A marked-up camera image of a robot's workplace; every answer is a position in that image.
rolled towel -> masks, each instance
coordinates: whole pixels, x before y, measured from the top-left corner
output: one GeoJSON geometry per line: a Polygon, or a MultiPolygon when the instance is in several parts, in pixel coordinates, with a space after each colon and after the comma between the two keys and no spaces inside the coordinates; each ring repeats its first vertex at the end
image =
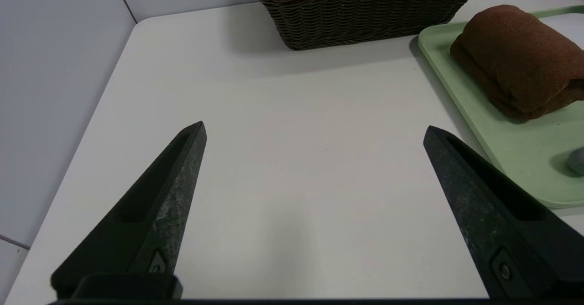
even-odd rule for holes
{"type": "Polygon", "coordinates": [[[539,118],[584,100],[584,51],[515,6],[476,14],[450,54],[509,118],[539,118]]]}

white table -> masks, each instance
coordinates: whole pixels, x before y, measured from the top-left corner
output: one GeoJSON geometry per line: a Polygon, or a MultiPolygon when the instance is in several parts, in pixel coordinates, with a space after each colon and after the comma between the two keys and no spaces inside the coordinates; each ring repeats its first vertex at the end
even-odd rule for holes
{"type": "MultiPolygon", "coordinates": [[[[582,1],[470,0],[455,20],[582,1]]],[[[136,26],[7,304],[52,301],[54,269],[199,120],[184,297],[487,296],[422,139],[480,147],[416,39],[295,53],[247,4],[136,26]]]]}

wicker basket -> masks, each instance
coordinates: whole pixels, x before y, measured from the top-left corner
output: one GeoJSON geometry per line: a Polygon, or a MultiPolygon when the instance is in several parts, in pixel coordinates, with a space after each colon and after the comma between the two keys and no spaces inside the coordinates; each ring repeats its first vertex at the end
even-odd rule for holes
{"type": "Polygon", "coordinates": [[[311,49],[418,34],[467,0],[259,0],[284,43],[311,49]]]}

green tray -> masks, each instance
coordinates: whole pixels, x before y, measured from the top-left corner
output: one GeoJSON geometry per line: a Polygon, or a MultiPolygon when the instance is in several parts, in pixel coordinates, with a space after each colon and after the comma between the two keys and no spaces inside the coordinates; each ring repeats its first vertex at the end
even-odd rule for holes
{"type": "MultiPolygon", "coordinates": [[[[533,13],[538,18],[584,14],[584,5],[533,13]]],[[[450,57],[450,45],[466,22],[430,26],[418,46],[459,108],[490,161],[538,201],[552,208],[584,205],[584,176],[566,165],[568,154],[584,147],[584,101],[542,118],[505,118],[450,57]]]]}

